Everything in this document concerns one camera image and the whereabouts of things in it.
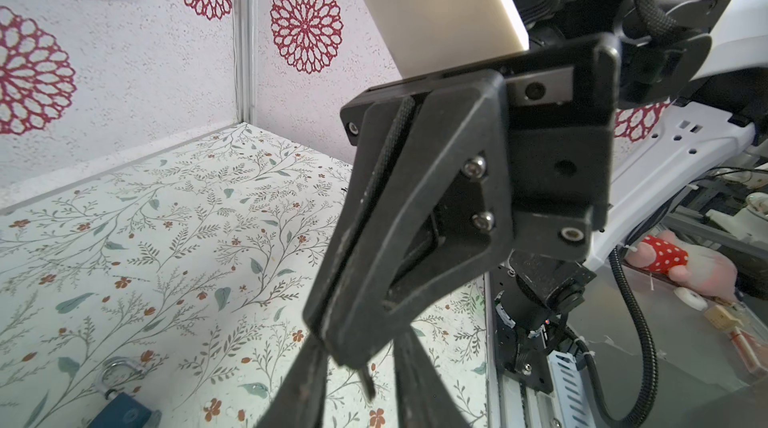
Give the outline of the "blue padlock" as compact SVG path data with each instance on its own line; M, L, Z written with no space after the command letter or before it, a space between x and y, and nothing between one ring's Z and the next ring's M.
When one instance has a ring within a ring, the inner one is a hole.
M119 368L129 369L139 378L144 378L148 373L141 362L132 358L113 357L104 361L93 387L107 404L88 424L88 428L157 428L162 420L160 410L147 408L119 391L115 384L106 382L107 376Z

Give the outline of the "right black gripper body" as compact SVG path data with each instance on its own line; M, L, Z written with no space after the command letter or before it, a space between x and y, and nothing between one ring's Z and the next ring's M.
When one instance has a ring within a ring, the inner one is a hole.
M608 218L620 68L618 38L598 33L375 86L348 103L369 102L380 89L481 70L499 73L507 93L509 252L582 260Z

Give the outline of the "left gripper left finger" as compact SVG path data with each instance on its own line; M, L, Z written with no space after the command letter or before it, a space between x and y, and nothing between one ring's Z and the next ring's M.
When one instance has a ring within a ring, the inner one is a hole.
M269 408L255 427L321 427L328 358L322 342L314 335L308 336Z

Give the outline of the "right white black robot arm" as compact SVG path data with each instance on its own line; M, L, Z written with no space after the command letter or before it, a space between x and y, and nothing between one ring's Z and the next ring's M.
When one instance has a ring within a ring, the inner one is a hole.
M767 0L364 3L401 77L342 108L356 158L291 377L317 393L394 344L404 391L436 391L412 323L490 275L498 364L550 393L549 319L766 132Z

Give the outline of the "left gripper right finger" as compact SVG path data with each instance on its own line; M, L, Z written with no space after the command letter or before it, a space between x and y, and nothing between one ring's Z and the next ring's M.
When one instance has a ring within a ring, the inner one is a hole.
M469 427L414 330L393 340L400 427Z

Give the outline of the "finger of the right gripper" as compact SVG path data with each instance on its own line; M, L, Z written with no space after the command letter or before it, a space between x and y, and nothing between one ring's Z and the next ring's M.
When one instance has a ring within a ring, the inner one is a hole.
M342 211L303 311L304 321L315 335L321 334L349 252L400 156L415 113L416 101L411 96L353 101L341 109L347 131L352 131L351 125L357 129L351 135L356 154Z
M320 338L362 368L426 308L509 253L507 93L492 70L380 89L416 113L397 162L349 252Z

